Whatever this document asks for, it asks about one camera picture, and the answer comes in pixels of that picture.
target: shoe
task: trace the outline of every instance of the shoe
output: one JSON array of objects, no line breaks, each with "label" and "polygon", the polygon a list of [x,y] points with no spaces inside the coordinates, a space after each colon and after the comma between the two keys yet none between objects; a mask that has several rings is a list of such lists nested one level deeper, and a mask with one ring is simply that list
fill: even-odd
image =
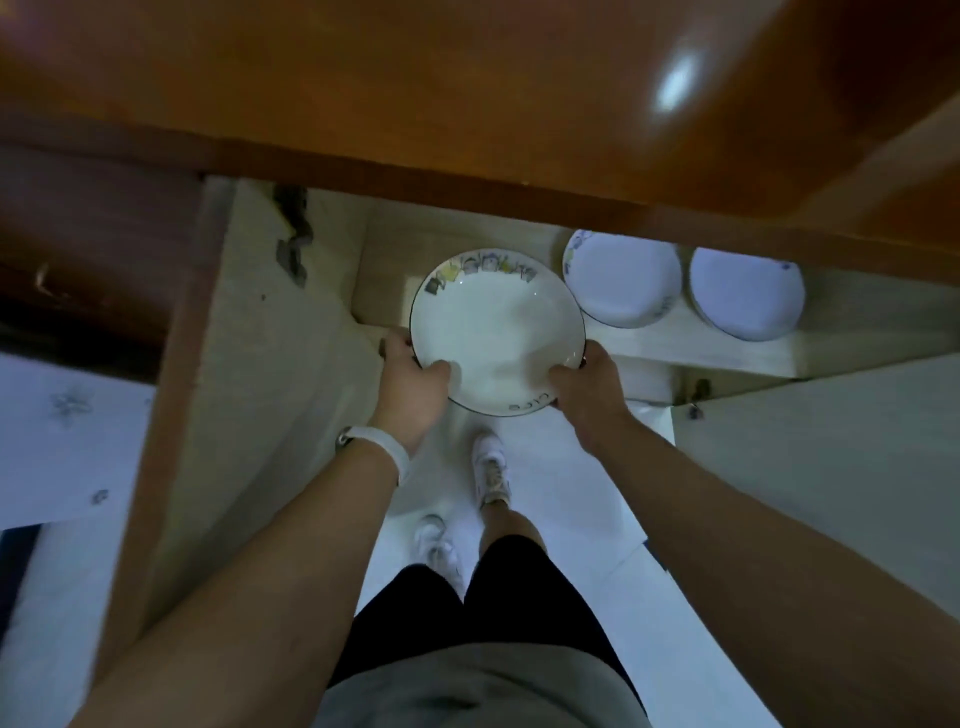
[{"label": "shoe", "polygon": [[460,573],[457,548],[446,534],[446,523],[440,516],[424,516],[414,530],[415,558],[438,573],[456,591],[464,593],[464,577]]},{"label": "shoe", "polygon": [[500,500],[510,507],[510,477],[503,443],[492,432],[481,432],[473,441],[473,479],[476,483],[477,505]]}]

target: cabinet door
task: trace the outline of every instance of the cabinet door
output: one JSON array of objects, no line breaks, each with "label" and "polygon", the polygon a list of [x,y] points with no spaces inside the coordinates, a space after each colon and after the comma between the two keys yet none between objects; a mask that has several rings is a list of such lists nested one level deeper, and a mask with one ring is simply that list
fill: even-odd
[{"label": "cabinet door", "polygon": [[309,247],[304,287],[277,264],[291,234],[269,185],[205,183],[98,674],[305,486],[339,429],[372,412],[380,358]]},{"label": "cabinet door", "polygon": [[675,407],[677,447],[960,619],[960,354]]}]

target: right hand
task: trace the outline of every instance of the right hand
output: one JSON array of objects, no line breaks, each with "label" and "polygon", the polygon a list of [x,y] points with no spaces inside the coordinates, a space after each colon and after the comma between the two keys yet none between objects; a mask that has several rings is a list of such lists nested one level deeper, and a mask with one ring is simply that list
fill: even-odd
[{"label": "right hand", "polygon": [[620,374],[607,350],[588,339],[584,359],[586,363],[580,369],[551,368],[550,383],[557,390],[557,405],[573,425],[581,447],[596,455],[596,447],[608,429],[633,422],[634,416],[623,399]]}]

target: person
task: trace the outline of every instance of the person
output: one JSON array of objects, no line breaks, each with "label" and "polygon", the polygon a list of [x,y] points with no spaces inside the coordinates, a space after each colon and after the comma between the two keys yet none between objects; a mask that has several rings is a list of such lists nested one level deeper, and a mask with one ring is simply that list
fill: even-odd
[{"label": "person", "polygon": [[[599,344],[585,360],[551,370],[560,409],[781,724],[960,725],[956,621],[701,469],[631,416]],[[392,331],[370,425],[416,452],[449,373],[421,369]],[[425,565],[354,618],[398,473],[356,439],[118,661],[72,725],[648,725],[596,618],[511,510],[495,437],[474,465],[483,556],[463,600],[443,522],[427,519]]]}]

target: ceramic plate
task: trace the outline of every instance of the ceramic plate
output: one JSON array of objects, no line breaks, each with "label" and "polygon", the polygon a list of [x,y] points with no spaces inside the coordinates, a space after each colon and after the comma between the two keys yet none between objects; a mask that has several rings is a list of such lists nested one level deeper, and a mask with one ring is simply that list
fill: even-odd
[{"label": "ceramic plate", "polygon": [[453,365],[450,398],[484,415],[536,412],[556,398],[555,364],[579,367],[584,317],[545,265],[513,251],[455,255],[420,285],[410,311],[414,353],[424,367]]},{"label": "ceramic plate", "polygon": [[796,263],[697,248],[690,295],[700,315],[744,341],[771,341],[797,327],[804,277]]},{"label": "ceramic plate", "polygon": [[564,280],[590,318],[617,328],[656,323],[684,290],[673,245],[604,232],[573,233],[564,251]]}]

